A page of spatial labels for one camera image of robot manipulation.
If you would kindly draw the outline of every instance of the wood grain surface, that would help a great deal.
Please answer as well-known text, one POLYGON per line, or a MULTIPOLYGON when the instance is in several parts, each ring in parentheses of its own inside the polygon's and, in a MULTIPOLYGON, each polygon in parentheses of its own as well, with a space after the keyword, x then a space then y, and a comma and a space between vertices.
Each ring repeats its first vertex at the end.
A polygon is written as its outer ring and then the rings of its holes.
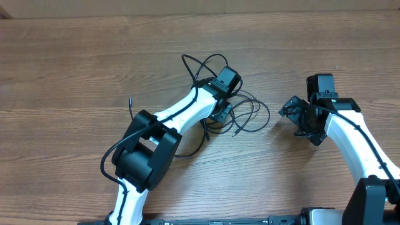
POLYGON ((14 19, 397 10, 400 0, 0 0, 14 19))
MULTIPOLYGON (((193 158, 175 159, 146 214, 260 218, 304 206, 344 209, 354 182, 339 150, 330 140, 316 147, 295 138, 295 125, 278 114, 293 95, 306 98, 306 78, 316 73, 334 74, 339 95, 356 100, 400 165, 399 11, 2 20, 0 223, 104 219, 118 187, 99 164, 129 125, 128 97, 134 113, 183 98, 191 85, 183 53, 223 53, 243 89, 269 106, 271 122, 253 134, 212 135, 193 158)), ((223 62, 209 65, 218 71, 223 62)), ((249 128, 266 117, 260 112, 249 128)), ((189 130, 178 152, 197 147, 200 133, 189 130)), ((106 170, 114 172, 109 161, 106 170)))

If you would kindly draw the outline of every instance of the wire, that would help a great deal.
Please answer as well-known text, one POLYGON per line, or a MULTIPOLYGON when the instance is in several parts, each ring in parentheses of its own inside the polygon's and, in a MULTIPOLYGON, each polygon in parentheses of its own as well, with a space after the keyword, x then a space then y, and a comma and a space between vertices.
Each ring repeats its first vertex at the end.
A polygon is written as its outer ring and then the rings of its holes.
MULTIPOLYGON (((223 56, 222 54, 219 54, 219 53, 212 54, 212 55, 208 56, 207 59, 205 59, 202 63, 205 65, 206 63, 208 63, 208 60, 211 59, 211 58, 214 57, 214 56, 221 56, 221 57, 225 60, 226 66, 228 66, 228 60, 225 58, 225 56, 223 56)), ((199 67, 199 70, 197 71, 197 73, 196 73, 196 75, 195 75, 195 77, 194 77, 195 79, 198 78, 199 73, 200 73, 200 70, 201 70, 202 68, 203 68, 203 65, 201 65, 201 66, 199 67)))
MULTIPOLYGON (((203 66, 205 67, 205 65, 206 65, 206 63, 208 62, 208 60, 209 60, 210 58, 214 57, 214 56, 221 56, 221 57, 225 60, 226 66, 229 65, 229 64, 228 64, 228 60, 227 60, 222 54, 212 54, 212 55, 210 55, 209 57, 207 57, 207 58, 202 62, 202 64, 201 64, 199 61, 196 61, 196 62, 200 63, 200 67, 199 67, 199 69, 197 70, 197 73, 196 73, 196 75, 195 75, 195 79, 198 78, 199 73, 200 73, 201 69, 203 68, 203 66)), ((204 134, 203 134, 202 140, 201 140, 201 142, 200 142, 200 145, 196 148, 195 151, 193 151, 193 152, 190 153, 190 154, 187 154, 187 155, 177 155, 177 154, 176 154, 175 157, 177 157, 177 158, 189 158, 189 157, 191 157, 191 156, 194 156, 194 155, 201 149, 201 147, 203 146, 204 140, 205 140, 205 139, 207 139, 208 142, 210 142, 208 132, 213 133, 213 134, 225 134, 225 133, 227 133, 229 130, 231 130, 231 128, 232 128, 234 125, 236 125, 236 126, 238 127, 238 129, 237 129, 237 130, 235 131, 235 133, 232 135, 232 137, 234 137, 235 135, 239 134, 241 131, 244 131, 244 132, 247 132, 247 133, 254 133, 254 132, 257 132, 257 131, 262 130, 263 128, 265 128, 265 127, 268 125, 269 120, 270 120, 270 117, 271 117, 271 113, 270 113, 270 111, 269 111, 268 106, 267 106, 265 103, 263 103, 262 101, 256 99, 256 98, 255 98, 252 94, 250 94, 249 92, 241 90, 242 86, 243 86, 243 80, 241 79, 241 80, 240 80, 240 85, 239 85, 238 89, 235 90, 231 95, 229 95, 229 96, 227 97, 227 98, 232 98, 232 97, 234 97, 234 96, 238 96, 238 97, 242 97, 242 98, 247 98, 246 100, 243 100, 243 101, 237 103, 235 106, 233 106, 233 107, 231 108, 231 110, 229 111, 229 115, 232 117, 232 119, 231 119, 229 122, 227 122, 226 124, 224 124, 224 125, 222 125, 222 126, 219 126, 219 127, 212 127, 212 126, 210 126, 210 125, 216 124, 217 122, 206 123, 205 120, 204 120, 204 122, 203 122, 203 120, 201 120, 200 123, 201 123, 201 125, 202 125, 202 127, 203 127, 203 129, 204 129, 204 134), (252 97, 252 99, 250 99, 249 97, 247 97, 247 96, 245 96, 245 95, 238 94, 239 91, 242 91, 242 92, 244 92, 244 93, 250 95, 250 96, 252 97), (258 109, 257 109, 256 111, 254 110, 254 104, 253 104, 254 102, 255 102, 255 103, 258 103, 258 109), (244 113, 244 114, 241 114, 241 115, 239 115, 239 116, 235 116, 235 115, 234 115, 234 109, 236 109, 238 106, 240 106, 240 105, 242 105, 242 104, 244 104, 244 103, 251 103, 251 111, 250 111, 250 112, 247 112, 247 113, 244 113), (253 115, 253 113, 256 113, 256 112, 258 112, 258 111, 260 110, 261 105, 263 105, 263 106, 267 109, 267 111, 268 111, 268 120, 267 120, 267 122, 266 122, 263 126, 261 126, 261 127, 258 128, 258 129, 255 129, 255 130, 247 130, 247 129, 245 129, 244 127, 245 127, 245 126, 247 125, 247 123, 250 121, 251 116, 253 115), (248 114, 249 114, 249 117, 248 117, 247 120, 244 122, 244 124, 240 126, 240 125, 238 124, 238 122, 236 121, 236 119, 237 119, 237 118, 240 118, 241 116, 248 115, 248 114), (230 127, 227 128, 225 131, 222 131, 222 132, 216 131, 216 130, 225 128, 225 127, 228 126, 229 124, 230 124, 230 127)))
POLYGON ((194 150, 191 154, 187 154, 187 155, 178 155, 178 154, 176 154, 175 157, 181 158, 181 159, 189 158, 189 157, 194 156, 201 149, 201 146, 203 145, 204 140, 206 139, 206 136, 207 136, 207 127, 206 127, 207 125, 206 125, 206 120, 205 119, 200 120, 200 123, 202 124, 202 126, 204 128, 204 134, 202 136, 202 139, 201 139, 199 147, 197 147, 197 149, 194 150))
POLYGON ((133 115, 132 115, 132 97, 129 97, 129 113, 131 115, 131 119, 133 120, 133 115))
POLYGON ((366 142, 368 143, 369 147, 371 148, 371 151, 374 153, 374 155, 375 155, 377 161, 378 161, 379 164, 381 165, 381 167, 382 167, 382 169, 384 170, 384 172, 386 173, 387 177, 390 179, 390 181, 391 181, 392 184, 394 185, 394 188, 395 188, 395 190, 396 190, 396 192, 397 192, 397 194, 398 194, 398 196, 399 196, 399 198, 400 198, 400 188, 399 188, 399 186, 398 186, 397 181, 394 179, 393 175, 390 173, 388 167, 386 166, 386 163, 382 160, 382 158, 381 158, 381 156, 379 155, 378 151, 376 150, 376 148, 375 148, 373 142, 370 140, 370 138, 368 137, 368 135, 361 129, 361 126, 360 126, 360 125, 357 125, 356 123, 354 123, 353 121, 351 121, 349 118, 347 118, 346 116, 343 116, 342 114, 340 114, 340 113, 338 113, 338 112, 336 112, 336 111, 333 111, 333 110, 330 110, 330 109, 328 109, 328 108, 321 107, 321 106, 315 106, 315 105, 295 104, 295 105, 292 105, 292 106, 285 107, 285 108, 283 109, 283 113, 285 114, 285 112, 287 112, 288 109, 297 108, 297 107, 300 107, 300 108, 314 108, 314 109, 324 110, 324 111, 327 111, 327 112, 332 113, 332 114, 334 114, 334 115, 337 115, 338 117, 344 119, 346 122, 348 122, 349 124, 351 124, 352 126, 354 126, 354 128, 357 129, 357 130, 361 133, 361 135, 364 137, 364 139, 365 139, 366 142))
MULTIPOLYGON (((181 58, 182 58, 182 61, 183 61, 184 65, 185 65, 187 71, 189 72, 190 76, 192 77, 193 85, 194 85, 194 87, 195 87, 195 89, 196 89, 196 92, 195 92, 195 95, 194 95, 194 98, 192 99, 192 101, 191 101, 188 105, 186 105, 185 107, 183 107, 182 109, 180 109, 178 112, 175 112, 174 114, 168 116, 166 119, 163 119, 163 120, 161 120, 161 121, 155 122, 155 123, 153 123, 152 125, 146 126, 145 128, 142 128, 142 129, 140 129, 140 130, 138 130, 138 131, 136 131, 136 132, 130 134, 129 136, 125 137, 124 139, 118 141, 118 142, 115 143, 113 146, 111 146, 111 147, 106 151, 106 153, 104 154, 104 156, 101 158, 101 162, 100 162, 100 171, 101 171, 101 173, 103 174, 103 176, 105 176, 105 177, 108 178, 109 180, 111 180, 111 181, 113 181, 113 182, 115 182, 115 183, 121 185, 122 188, 124 189, 124 191, 122 192, 122 193, 124 194, 124 197, 123 197, 123 199, 122 199, 121 207, 119 208, 119 214, 118 214, 118 217, 117 217, 117 221, 118 221, 118 222, 117 222, 117 225, 120 225, 120 222, 121 222, 123 208, 124 208, 124 205, 125 205, 125 202, 126 202, 126 197, 127 197, 127 195, 128 195, 128 189, 126 188, 126 185, 125 185, 123 182, 121 182, 120 180, 118 180, 118 179, 112 177, 111 175, 109 175, 109 174, 104 170, 104 163, 106 162, 107 157, 112 153, 112 151, 113 151, 114 149, 116 149, 118 146, 120 146, 120 145, 121 145, 122 143, 124 143, 126 140, 131 139, 131 138, 133 138, 133 137, 135 137, 135 136, 141 136, 144 132, 146 132, 146 131, 148 131, 148 130, 150 130, 150 129, 152 129, 152 128, 154 128, 154 127, 156 127, 156 126, 158 126, 158 125, 160 125, 160 124, 162 124, 162 123, 165 123, 166 121, 168 121, 168 120, 174 118, 175 116, 181 114, 183 111, 187 110, 190 106, 193 105, 194 102, 196 102, 196 100, 197 100, 197 98, 198 98, 199 90, 198 90, 198 86, 197 86, 197 84, 196 84, 196 79, 194 78, 194 75, 193 75, 192 71, 190 70, 190 68, 189 68, 189 66, 188 66, 188 64, 187 64, 187 62, 186 62, 186 60, 185 60, 185 58, 189 58, 189 59, 192 59, 192 60, 196 61, 197 63, 199 63, 201 66, 205 67, 208 71, 210 71, 212 74, 214 74, 214 75, 216 76, 216 74, 215 74, 215 72, 214 72, 213 70, 211 70, 208 66, 206 66, 203 62, 199 61, 198 59, 196 59, 196 58, 194 58, 194 57, 192 57, 192 56, 188 56, 188 55, 186 55, 186 54, 183 54, 183 55, 181 56, 181 58)), ((131 118, 133 119, 133 116, 132 116, 132 100, 131 100, 131 99, 129 100, 129 112, 131 113, 131 118)))

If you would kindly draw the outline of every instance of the robotic arm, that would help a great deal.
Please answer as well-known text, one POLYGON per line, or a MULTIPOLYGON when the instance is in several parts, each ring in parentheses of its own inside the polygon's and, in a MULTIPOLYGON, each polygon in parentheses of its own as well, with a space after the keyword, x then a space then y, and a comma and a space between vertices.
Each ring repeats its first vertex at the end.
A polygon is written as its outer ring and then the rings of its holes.
POLYGON ((280 110, 318 146, 325 137, 333 140, 343 155, 356 183, 345 211, 304 208, 296 224, 397 224, 398 215, 384 210, 385 200, 399 204, 400 169, 385 155, 364 122, 361 110, 351 98, 339 98, 332 74, 307 78, 307 100, 292 97, 280 110))
MULTIPOLYGON (((116 206, 107 218, 108 224, 139 225, 143 219, 142 210, 148 192, 153 190, 166 174, 176 149, 181 141, 181 134, 196 122, 211 118, 223 123, 232 105, 227 102, 233 89, 241 81, 240 75, 226 66, 217 78, 210 77, 197 81, 196 101, 185 111, 152 129, 134 136, 120 145, 112 156, 118 179, 125 184, 127 193, 120 185, 116 206), (157 144, 151 151, 139 142, 140 137, 150 139, 157 144)), ((159 121, 168 118, 187 106, 196 95, 196 87, 182 100, 170 108, 154 115, 145 110, 134 117, 124 138, 159 121)))

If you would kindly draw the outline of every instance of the white arm link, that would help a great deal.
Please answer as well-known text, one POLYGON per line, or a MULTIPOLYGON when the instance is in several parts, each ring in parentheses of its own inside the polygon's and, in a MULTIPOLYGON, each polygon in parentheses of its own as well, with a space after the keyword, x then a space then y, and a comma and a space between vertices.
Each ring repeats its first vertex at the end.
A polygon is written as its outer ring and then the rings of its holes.
MULTIPOLYGON (((170 108, 157 112, 154 115, 157 116, 157 120, 161 121, 168 116, 178 112, 183 107, 187 106, 194 98, 196 94, 195 88, 191 89, 191 92, 182 100, 177 102, 175 105, 170 108)), ((215 105, 217 101, 214 99, 213 95, 210 92, 204 90, 203 88, 198 89, 198 95, 196 102, 194 102, 187 110, 172 118, 169 121, 164 123, 168 128, 175 128, 179 134, 185 133, 190 127, 192 127, 196 122, 201 119, 208 118, 209 115, 214 111, 215 105)), ((157 140, 152 137, 150 140, 156 144, 159 144, 157 140)), ((120 225, 140 225, 143 216, 142 210, 144 206, 144 202, 148 195, 148 190, 143 191, 143 193, 139 194, 136 192, 136 188, 125 179, 120 180, 124 182, 129 191, 127 194, 127 199, 122 210, 122 218, 120 225)), ((109 220, 112 225, 116 225, 118 223, 118 213, 119 208, 121 207, 121 203, 123 201, 123 191, 124 189, 119 186, 117 202, 115 205, 114 212, 111 214, 109 220)))
MULTIPOLYGON (((338 111, 338 113, 346 116, 357 125, 360 125, 361 129, 374 144, 382 160, 387 164, 387 168, 393 177, 395 179, 400 179, 400 169, 390 161, 381 147, 379 147, 379 144, 375 141, 372 134, 368 131, 363 115, 353 110, 341 110, 338 111)), ((342 153, 356 185, 360 178, 368 178, 369 175, 376 175, 380 179, 388 179, 388 176, 383 169, 381 169, 381 165, 377 161, 369 144, 354 126, 341 119, 339 116, 330 113, 326 120, 325 132, 342 153)))

